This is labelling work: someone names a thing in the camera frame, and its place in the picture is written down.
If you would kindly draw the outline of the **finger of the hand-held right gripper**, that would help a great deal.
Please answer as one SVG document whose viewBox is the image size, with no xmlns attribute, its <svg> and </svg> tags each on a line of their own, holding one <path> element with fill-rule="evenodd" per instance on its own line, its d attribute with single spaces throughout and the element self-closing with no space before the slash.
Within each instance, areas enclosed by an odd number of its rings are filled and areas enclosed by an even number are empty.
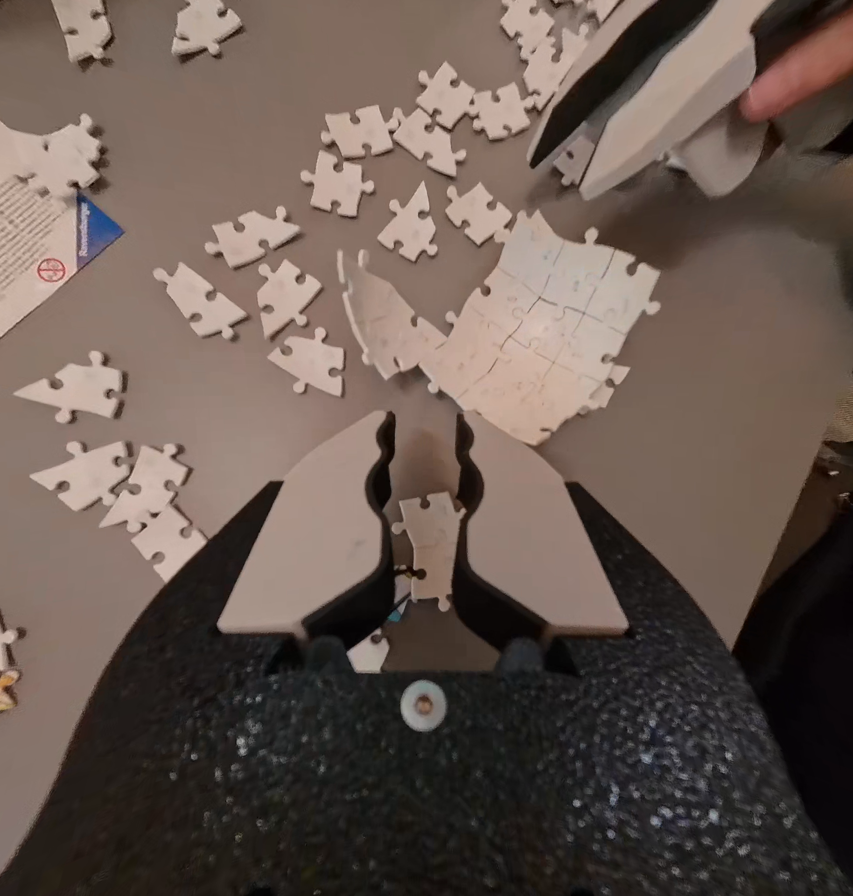
<svg viewBox="0 0 853 896">
<path fill-rule="evenodd" d="M 607 120 L 581 196 L 596 199 L 669 154 L 706 196 L 733 192 L 757 163 L 757 126 L 734 110 L 755 71 L 749 28 L 695 28 Z"/>
<path fill-rule="evenodd" d="M 571 65 L 544 110 L 527 162 L 536 169 L 620 91 L 639 68 L 683 37 L 712 1 L 622 1 Z"/>
</svg>

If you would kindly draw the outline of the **white printed instruction leaflet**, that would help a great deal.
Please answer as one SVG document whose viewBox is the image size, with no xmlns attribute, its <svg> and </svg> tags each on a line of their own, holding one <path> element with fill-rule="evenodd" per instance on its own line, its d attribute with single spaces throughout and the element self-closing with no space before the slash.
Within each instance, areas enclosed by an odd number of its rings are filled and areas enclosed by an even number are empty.
<svg viewBox="0 0 853 896">
<path fill-rule="evenodd" d="M 103 151 L 87 114 L 46 134 L 0 120 L 0 340 L 124 234 L 84 194 Z"/>
</svg>

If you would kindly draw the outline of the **person's right hand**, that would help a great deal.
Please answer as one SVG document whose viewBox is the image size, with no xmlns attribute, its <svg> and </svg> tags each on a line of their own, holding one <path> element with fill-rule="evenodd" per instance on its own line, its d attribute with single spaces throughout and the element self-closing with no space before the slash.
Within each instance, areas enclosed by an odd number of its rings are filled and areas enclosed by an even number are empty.
<svg viewBox="0 0 853 896">
<path fill-rule="evenodd" d="M 739 101 L 757 124 L 790 111 L 853 75 L 853 6 L 827 19 L 776 58 Z"/>
</svg>

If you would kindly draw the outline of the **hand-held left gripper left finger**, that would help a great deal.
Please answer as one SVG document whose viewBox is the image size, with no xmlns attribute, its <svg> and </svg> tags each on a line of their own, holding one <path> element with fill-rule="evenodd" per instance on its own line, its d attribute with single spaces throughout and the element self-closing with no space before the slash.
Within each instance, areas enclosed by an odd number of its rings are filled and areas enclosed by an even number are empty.
<svg viewBox="0 0 853 896">
<path fill-rule="evenodd" d="M 230 635 L 363 641 L 393 610 L 396 418 L 376 410 L 315 447 L 280 483 L 217 622 Z"/>
</svg>

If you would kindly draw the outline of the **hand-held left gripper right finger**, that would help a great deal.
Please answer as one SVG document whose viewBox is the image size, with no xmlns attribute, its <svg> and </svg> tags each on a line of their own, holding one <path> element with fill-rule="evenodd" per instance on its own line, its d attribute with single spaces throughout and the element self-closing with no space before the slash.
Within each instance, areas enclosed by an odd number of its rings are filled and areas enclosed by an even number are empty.
<svg viewBox="0 0 853 896">
<path fill-rule="evenodd" d="M 474 411 L 456 418 L 455 454 L 454 611 L 467 629 L 484 641 L 623 636 L 629 622 L 562 475 Z"/>
</svg>

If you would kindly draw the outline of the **person's dark clothing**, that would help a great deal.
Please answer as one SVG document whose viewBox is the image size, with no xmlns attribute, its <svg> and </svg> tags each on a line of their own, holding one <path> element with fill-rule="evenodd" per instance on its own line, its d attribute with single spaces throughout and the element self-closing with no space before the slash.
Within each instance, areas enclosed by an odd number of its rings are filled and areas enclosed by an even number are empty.
<svg viewBox="0 0 853 896">
<path fill-rule="evenodd" d="M 805 811 L 853 885 L 853 491 L 757 598 L 733 654 Z"/>
</svg>

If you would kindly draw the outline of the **single white puzzle piece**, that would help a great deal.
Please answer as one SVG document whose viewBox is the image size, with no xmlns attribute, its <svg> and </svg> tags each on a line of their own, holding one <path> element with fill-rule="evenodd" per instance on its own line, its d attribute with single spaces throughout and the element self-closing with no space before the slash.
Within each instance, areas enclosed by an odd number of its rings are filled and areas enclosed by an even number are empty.
<svg viewBox="0 0 853 896">
<path fill-rule="evenodd" d="M 392 524 L 395 535 L 406 534 L 413 548 L 411 581 L 414 601 L 435 599 L 441 612 L 451 608 L 454 563 L 461 518 L 465 510 L 457 508 L 447 491 L 432 493 L 424 499 L 399 502 L 401 521 Z"/>
</svg>

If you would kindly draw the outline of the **assembled curved puzzle ball section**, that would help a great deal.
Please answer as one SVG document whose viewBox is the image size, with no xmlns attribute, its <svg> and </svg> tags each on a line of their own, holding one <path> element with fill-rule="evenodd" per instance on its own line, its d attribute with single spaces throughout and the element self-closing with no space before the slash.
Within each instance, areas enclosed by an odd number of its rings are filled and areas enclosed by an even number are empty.
<svg viewBox="0 0 853 896">
<path fill-rule="evenodd" d="M 541 212 L 519 211 L 495 235 L 496 267 L 444 333 L 357 258 L 337 254 L 343 306 L 362 361 L 384 379 L 417 370 L 454 400 L 530 446 L 568 420 L 605 408 L 629 368 L 628 334 L 656 315 L 658 269 L 598 242 L 558 236 Z"/>
</svg>

